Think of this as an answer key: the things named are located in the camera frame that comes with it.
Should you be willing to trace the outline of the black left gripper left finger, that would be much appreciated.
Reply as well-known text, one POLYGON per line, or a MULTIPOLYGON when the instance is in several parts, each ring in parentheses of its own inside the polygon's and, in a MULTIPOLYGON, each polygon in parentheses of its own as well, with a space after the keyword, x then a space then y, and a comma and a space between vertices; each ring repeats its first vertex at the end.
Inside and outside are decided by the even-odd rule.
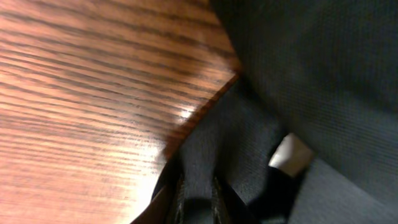
POLYGON ((183 224, 185 201, 185 178, 181 174, 177 180, 167 185, 172 190, 172 198, 169 203, 165 224, 183 224))

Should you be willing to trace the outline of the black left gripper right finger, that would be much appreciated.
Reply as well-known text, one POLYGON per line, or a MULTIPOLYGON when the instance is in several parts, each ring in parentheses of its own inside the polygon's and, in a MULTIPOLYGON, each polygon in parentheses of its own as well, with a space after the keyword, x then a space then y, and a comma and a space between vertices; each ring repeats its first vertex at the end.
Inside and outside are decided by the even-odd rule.
POLYGON ((213 214, 216 224, 258 224, 245 203, 223 179, 213 179, 213 214))

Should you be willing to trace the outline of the black polo shirt with logo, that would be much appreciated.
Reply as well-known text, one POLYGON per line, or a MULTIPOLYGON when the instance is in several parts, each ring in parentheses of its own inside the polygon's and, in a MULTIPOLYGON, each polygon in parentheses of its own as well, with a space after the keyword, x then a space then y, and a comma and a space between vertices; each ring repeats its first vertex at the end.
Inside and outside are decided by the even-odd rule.
POLYGON ((213 1, 242 77, 157 183, 185 178, 183 223, 214 223, 213 179, 258 223, 397 222, 397 2, 213 1), (286 135, 314 153, 269 166, 286 135))

